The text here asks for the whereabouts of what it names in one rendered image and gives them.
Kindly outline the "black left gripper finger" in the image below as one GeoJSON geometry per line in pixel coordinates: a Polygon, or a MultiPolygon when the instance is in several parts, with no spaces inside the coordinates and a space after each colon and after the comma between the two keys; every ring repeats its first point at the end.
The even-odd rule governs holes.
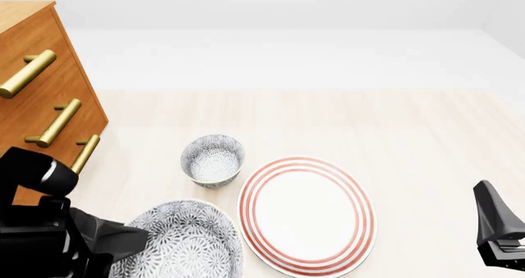
{"type": "Polygon", "coordinates": [[[101,239],[125,232],[125,226],[122,223],[97,218],[79,208],[70,208],[70,214],[76,228],[85,239],[101,239]]]}
{"type": "Polygon", "coordinates": [[[88,248],[84,278],[108,278],[112,265],[145,250],[149,232],[129,226],[81,233],[88,248]]]}

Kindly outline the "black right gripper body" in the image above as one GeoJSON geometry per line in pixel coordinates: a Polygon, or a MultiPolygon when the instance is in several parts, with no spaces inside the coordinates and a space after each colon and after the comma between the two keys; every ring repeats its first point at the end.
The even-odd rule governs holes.
{"type": "Polygon", "coordinates": [[[487,267],[525,271],[525,235],[521,238],[477,238],[477,250],[487,267]]]}

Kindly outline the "wooden cabinet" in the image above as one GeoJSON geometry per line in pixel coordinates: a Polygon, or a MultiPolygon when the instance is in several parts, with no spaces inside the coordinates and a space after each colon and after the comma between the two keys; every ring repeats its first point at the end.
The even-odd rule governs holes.
{"type": "Polygon", "coordinates": [[[0,2],[0,34],[3,31],[10,29],[15,24],[18,24],[24,19],[27,19],[29,16],[36,14],[38,11],[42,11],[44,9],[50,9],[53,16],[56,19],[59,29],[61,29],[61,32],[64,36],[64,39],[66,40],[68,48],[71,51],[71,58],[76,61],[77,65],[79,66],[81,70],[81,73],[83,74],[86,80],[86,83],[92,90],[93,96],[97,99],[97,103],[100,109],[103,110],[103,107],[100,104],[98,97],[91,83],[89,82],[89,78],[86,75],[83,66],[81,65],[80,59],[78,58],[77,53],[75,52],[75,49],[69,39],[69,36],[66,33],[66,30],[61,22],[61,19],[59,18],[56,12],[56,9],[54,7],[55,4],[56,4],[55,2],[0,2]]]}

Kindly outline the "large patterned bowl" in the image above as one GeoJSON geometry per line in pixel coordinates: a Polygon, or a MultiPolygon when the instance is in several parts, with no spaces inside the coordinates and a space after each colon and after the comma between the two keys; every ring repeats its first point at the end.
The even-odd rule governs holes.
{"type": "Polygon", "coordinates": [[[242,278],[244,253],[233,221],[212,203],[161,203],[126,226],[148,232],[144,250],[115,262],[108,278],[242,278]]]}

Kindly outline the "wooden drawer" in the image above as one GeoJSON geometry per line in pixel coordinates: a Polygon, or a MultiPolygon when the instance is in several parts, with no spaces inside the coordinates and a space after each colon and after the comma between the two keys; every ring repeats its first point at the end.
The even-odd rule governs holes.
{"type": "Polygon", "coordinates": [[[62,90],[75,91],[89,91],[92,95],[92,90],[86,83],[86,80],[81,73],[79,66],[74,59],[64,62],[50,77],[45,80],[36,90],[24,91],[26,95],[30,95],[37,91],[43,93],[58,93],[62,90]]]}
{"type": "MultiPolygon", "coordinates": [[[[39,55],[45,50],[56,53],[57,60],[14,98],[24,97],[24,91],[39,88],[64,62],[69,61],[71,51],[50,9],[38,11],[0,34],[0,85],[26,66],[24,56],[39,55]]],[[[0,97],[0,100],[11,99],[0,97]]]]}
{"type": "Polygon", "coordinates": [[[19,147],[47,154],[70,166],[83,149],[75,142],[88,139],[92,134],[100,135],[107,123],[105,113],[89,91],[37,91],[24,97],[0,100],[0,153],[9,147],[19,147]],[[26,136],[42,134],[53,122],[60,113],[53,110],[53,105],[68,104],[73,98],[80,100],[82,106],[50,147],[41,148],[24,141],[26,136]]]}

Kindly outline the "small patterned bowl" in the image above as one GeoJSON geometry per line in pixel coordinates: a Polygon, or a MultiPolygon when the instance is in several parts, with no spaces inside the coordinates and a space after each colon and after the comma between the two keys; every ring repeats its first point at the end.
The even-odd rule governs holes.
{"type": "Polygon", "coordinates": [[[220,189],[238,176],[244,160],[244,147],[236,139],[225,134],[208,134],[185,147],[180,166],[196,185],[220,189]]]}

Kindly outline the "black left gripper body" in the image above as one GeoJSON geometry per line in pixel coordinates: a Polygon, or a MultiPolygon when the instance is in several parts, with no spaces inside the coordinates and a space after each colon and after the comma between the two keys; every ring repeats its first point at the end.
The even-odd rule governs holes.
{"type": "Polygon", "coordinates": [[[70,208],[70,199],[53,196],[0,208],[0,275],[85,278],[89,250],[70,208]]]}

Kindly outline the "white plate with red rings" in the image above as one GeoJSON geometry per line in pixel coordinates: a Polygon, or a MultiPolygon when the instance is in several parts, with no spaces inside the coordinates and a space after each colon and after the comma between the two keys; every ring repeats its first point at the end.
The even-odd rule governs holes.
{"type": "Polygon", "coordinates": [[[377,237],[366,189],[347,171],[315,157],[282,157],[243,183],[236,213],[249,248],[294,278],[339,278],[358,267],[377,237]]]}

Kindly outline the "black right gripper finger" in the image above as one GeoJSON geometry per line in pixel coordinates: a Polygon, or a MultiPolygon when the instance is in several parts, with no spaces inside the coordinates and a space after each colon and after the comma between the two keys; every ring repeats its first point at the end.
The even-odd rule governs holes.
{"type": "Polygon", "coordinates": [[[525,223],[510,210],[490,181],[480,181],[473,192],[478,218],[477,245],[525,238],[525,223]]]}

